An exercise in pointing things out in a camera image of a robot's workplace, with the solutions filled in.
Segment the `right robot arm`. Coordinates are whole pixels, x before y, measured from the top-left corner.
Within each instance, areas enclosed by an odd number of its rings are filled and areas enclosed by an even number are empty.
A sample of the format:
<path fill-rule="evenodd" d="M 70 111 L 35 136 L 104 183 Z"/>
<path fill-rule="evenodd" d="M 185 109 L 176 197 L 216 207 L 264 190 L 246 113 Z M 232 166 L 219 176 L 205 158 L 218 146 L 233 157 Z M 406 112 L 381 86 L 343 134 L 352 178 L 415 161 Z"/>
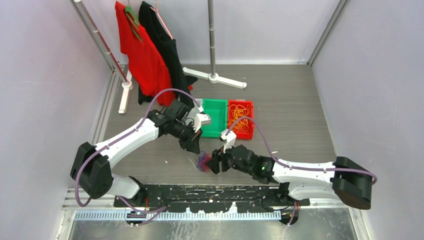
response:
<path fill-rule="evenodd" d="M 324 163 L 291 162 L 257 155 L 239 145 L 214 150 L 205 164 L 214 174 L 234 169 L 261 184 L 283 185 L 277 198 L 286 206 L 304 199 L 335 199 L 352 208 L 371 209 L 375 176 L 347 157 Z"/>

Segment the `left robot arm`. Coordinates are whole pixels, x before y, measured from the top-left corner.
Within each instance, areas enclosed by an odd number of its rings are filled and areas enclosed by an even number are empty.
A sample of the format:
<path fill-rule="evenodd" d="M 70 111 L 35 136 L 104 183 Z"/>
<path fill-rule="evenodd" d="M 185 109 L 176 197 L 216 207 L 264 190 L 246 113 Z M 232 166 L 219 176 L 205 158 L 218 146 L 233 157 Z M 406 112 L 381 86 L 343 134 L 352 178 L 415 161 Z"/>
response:
<path fill-rule="evenodd" d="M 174 100 L 161 110 L 150 110 L 136 124 L 116 136 L 92 145 L 82 143 L 74 158 L 70 177 L 92 200 L 104 195 L 125 198 L 133 206 L 141 206 L 147 198 L 146 187 L 135 177 L 112 172 L 128 154 L 162 136 L 173 136 L 179 146 L 199 154 L 202 126 L 211 122 L 203 107 L 189 108 Z"/>

